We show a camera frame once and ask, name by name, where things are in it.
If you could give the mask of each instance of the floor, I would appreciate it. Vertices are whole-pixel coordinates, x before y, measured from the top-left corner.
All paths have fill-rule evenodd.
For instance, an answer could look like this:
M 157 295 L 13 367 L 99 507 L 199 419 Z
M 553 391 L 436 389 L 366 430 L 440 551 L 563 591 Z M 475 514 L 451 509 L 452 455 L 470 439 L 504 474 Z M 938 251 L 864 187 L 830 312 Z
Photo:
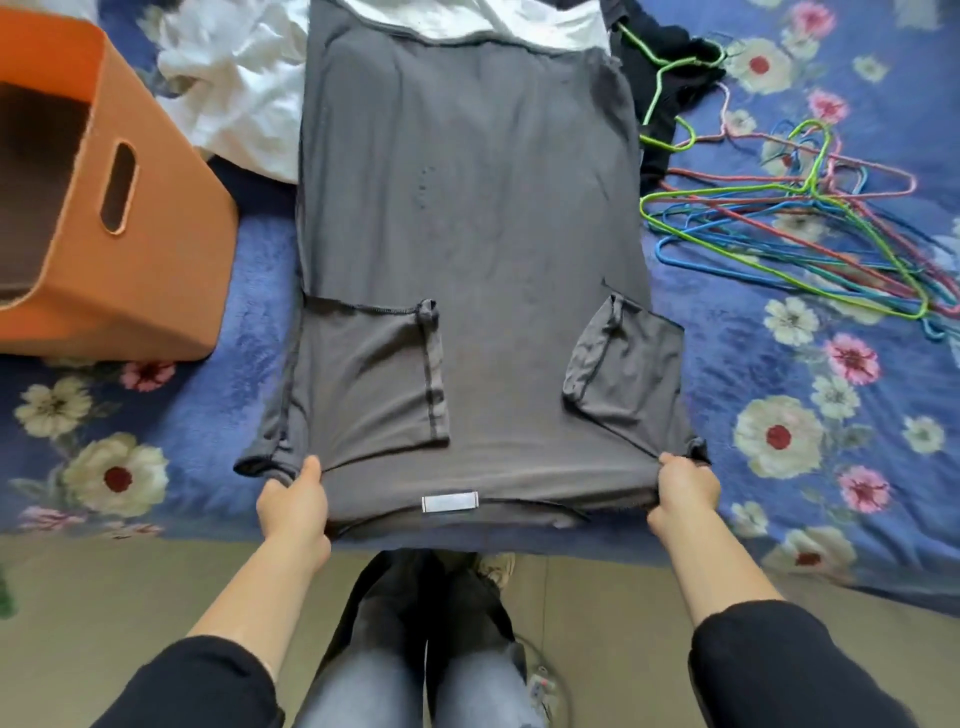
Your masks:
M 251 549 L 0 538 L 18 609 L 0 621 L 4 725 L 88 726 L 137 667 L 189 629 Z M 338 552 L 314 582 L 280 678 L 288 715 L 369 558 Z M 921 726 L 956 725 L 960 619 L 803 580 L 780 585 Z M 669 571 L 520 556 L 504 601 L 515 630 L 568 685 L 577 726 L 704 725 L 687 681 L 690 627 Z M 570 725 L 569 707 L 562 703 L 556 725 Z

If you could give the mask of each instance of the person's right hand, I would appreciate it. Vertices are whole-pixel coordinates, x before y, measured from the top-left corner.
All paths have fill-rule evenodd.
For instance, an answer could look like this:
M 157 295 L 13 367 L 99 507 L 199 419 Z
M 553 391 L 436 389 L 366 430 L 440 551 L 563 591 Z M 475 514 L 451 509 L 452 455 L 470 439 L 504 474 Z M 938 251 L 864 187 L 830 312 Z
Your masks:
M 320 460 L 309 455 L 289 488 L 268 480 L 256 500 L 260 529 L 267 541 L 284 544 L 319 569 L 330 557 L 326 526 L 326 491 L 320 484 Z
M 673 523 L 716 511 L 720 481 L 706 465 L 679 455 L 665 452 L 660 463 L 660 505 L 647 516 L 647 523 L 662 541 Z

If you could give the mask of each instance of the bed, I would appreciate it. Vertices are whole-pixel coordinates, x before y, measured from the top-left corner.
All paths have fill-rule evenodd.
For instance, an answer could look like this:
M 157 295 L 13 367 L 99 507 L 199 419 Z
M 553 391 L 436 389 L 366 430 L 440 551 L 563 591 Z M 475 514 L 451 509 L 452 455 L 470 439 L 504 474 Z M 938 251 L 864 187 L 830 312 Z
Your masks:
M 829 116 L 851 154 L 915 173 L 919 190 L 888 207 L 935 236 L 938 262 L 960 273 L 960 153 L 939 141 L 960 119 L 960 96 L 949 91 L 960 73 L 952 5 L 651 0 L 645 8 L 661 23 L 736 45 L 728 83 L 739 128 Z M 148 12 L 141 0 L 102 0 L 100 22 L 156 84 L 156 48 L 138 25 Z M 721 103 L 709 95 L 687 121 L 712 133 Z M 778 164 L 769 150 L 729 143 L 697 145 L 673 162 L 719 174 L 776 173 Z M 260 482 L 232 466 L 279 374 L 295 291 L 295 190 L 211 164 L 242 214 L 216 351 L 198 364 L 0 357 L 0 531 L 259 538 Z M 770 570 L 960 615 L 960 340 L 934 343 L 915 323 L 666 266 L 653 258 L 653 240 L 645 234 L 655 308 L 685 327 L 690 417 L 724 483 L 722 515 L 746 548 Z M 785 321 L 802 330 L 784 330 Z M 876 365 L 846 398 L 831 399 L 828 382 L 843 378 L 851 356 Z M 42 412 L 51 397 L 66 402 L 65 420 L 54 424 Z M 91 484 L 128 494 L 122 513 L 89 507 Z M 93 489 L 86 505 L 69 496 L 83 488 Z M 594 514 L 576 529 L 467 525 L 362 546 L 665 561 L 636 511 Z

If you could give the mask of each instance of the jeans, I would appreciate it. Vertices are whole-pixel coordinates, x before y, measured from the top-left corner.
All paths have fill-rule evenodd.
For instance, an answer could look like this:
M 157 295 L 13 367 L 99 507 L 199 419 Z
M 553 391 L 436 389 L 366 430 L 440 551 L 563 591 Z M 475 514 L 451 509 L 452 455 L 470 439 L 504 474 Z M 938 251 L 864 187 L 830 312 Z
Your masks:
M 523 648 L 489 580 L 428 550 L 361 572 L 294 728 L 543 728 Z

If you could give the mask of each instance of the orange box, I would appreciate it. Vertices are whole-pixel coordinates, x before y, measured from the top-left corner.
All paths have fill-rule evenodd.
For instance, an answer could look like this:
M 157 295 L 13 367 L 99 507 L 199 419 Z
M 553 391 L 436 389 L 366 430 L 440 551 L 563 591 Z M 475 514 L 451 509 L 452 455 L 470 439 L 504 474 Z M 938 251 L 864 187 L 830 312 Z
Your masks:
M 95 25 L 0 8 L 0 352 L 216 344 L 236 205 Z

